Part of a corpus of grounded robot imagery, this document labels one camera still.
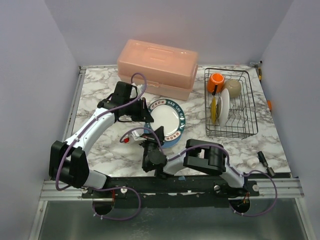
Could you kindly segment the light blue plate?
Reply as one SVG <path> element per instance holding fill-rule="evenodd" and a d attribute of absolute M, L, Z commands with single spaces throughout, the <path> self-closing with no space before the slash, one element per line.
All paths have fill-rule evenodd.
<path fill-rule="evenodd" d="M 164 132 L 164 141 L 163 141 L 163 145 L 162 148 L 166 149 L 166 148 L 171 148 L 173 147 L 175 144 L 178 143 L 178 141 L 180 140 L 182 133 L 184 131 L 184 129 L 179 129 L 178 127 L 168 127 L 168 126 L 161 126 L 163 127 L 163 132 Z M 154 133 L 156 133 L 157 129 L 153 129 L 152 127 L 150 128 L 151 130 L 154 131 Z M 144 130 L 144 133 L 146 135 L 151 134 L 148 130 Z M 152 143 L 155 144 L 156 147 L 159 147 L 158 142 L 156 140 L 152 140 Z"/>

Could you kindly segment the teal Shi Hao Wei plate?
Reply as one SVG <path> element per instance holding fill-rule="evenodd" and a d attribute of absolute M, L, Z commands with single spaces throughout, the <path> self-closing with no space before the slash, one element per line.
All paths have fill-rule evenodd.
<path fill-rule="evenodd" d="M 166 98 L 155 100 L 149 105 L 149 112 L 154 122 L 146 123 L 145 127 L 154 132 L 159 127 L 163 127 L 166 142 L 176 140 L 184 132 L 186 116 L 175 101 Z"/>

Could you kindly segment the small yellow patterned plate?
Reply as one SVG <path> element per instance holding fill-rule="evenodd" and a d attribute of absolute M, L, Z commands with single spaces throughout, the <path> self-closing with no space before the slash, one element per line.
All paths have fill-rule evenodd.
<path fill-rule="evenodd" d="M 210 118 L 213 125 L 215 125 L 217 119 L 216 110 L 216 98 L 213 96 L 210 104 Z"/>

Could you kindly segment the orange mug black handle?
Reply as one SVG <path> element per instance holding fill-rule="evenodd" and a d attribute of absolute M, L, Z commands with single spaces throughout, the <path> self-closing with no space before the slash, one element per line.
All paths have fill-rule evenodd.
<path fill-rule="evenodd" d="M 224 76 L 218 72 L 215 72 L 210 75 L 207 81 L 206 89 L 214 96 L 222 91 L 224 83 Z"/>

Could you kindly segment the white floral bowl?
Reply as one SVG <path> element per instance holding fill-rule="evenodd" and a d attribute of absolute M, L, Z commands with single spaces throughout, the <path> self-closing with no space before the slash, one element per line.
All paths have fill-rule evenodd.
<path fill-rule="evenodd" d="M 242 85 L 236 79 L 228 79 L 227 81 L 225 81 L 222 89 L 227 89 L 229 92 L 229 97 L 231 99 L 234 99 L 241 95 Z"/>

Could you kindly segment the large teal rimmed plate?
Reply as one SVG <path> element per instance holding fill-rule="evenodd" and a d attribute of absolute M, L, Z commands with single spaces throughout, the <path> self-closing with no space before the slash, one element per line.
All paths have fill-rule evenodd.
<path fill-rule="evenodd" d="M 230 93 L 228 89 L 224 89 L 217 103 L 217 119 L 221 128 L 226 126 L 230 109 Z"/>

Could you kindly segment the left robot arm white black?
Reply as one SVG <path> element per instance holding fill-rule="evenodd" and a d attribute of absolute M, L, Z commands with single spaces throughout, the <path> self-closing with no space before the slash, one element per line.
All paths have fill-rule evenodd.
<path fill-rule="evenodd" d="M 104 189 L 109 176 L 89 167 L 87 154 L 100 136 L 122 116 L 129 116 L 133 122 L 152 123 L 143 97 L 147 84 L 135 85 L 119 81 L 114 92 L 98 102 L 93 115 L 72 136 L 65 141 L 55 141 L 50 149 L 49 176 L 55 180 L 55 187 L 63 191 L 66 187 Z"/>

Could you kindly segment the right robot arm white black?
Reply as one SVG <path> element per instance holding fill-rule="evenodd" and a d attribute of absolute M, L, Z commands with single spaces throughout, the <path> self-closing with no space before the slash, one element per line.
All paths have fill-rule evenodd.
<path fill-rule="evenodd" d="M 231 165 L 228 152 L 219 143 L 191 138 L 187 140 L 184 150 L 168 157 L 163 152 L 162 126 L 155 131 L 145 128 L 138 139 L 143 147 L 142 169 L 146 173 L 154 171 L 155 177 L 165 180 L 189 168 L 222 178 L 226 184 L 213 184 L 217 195 L 236 198 L 249 192 L 248 178 Z"/>

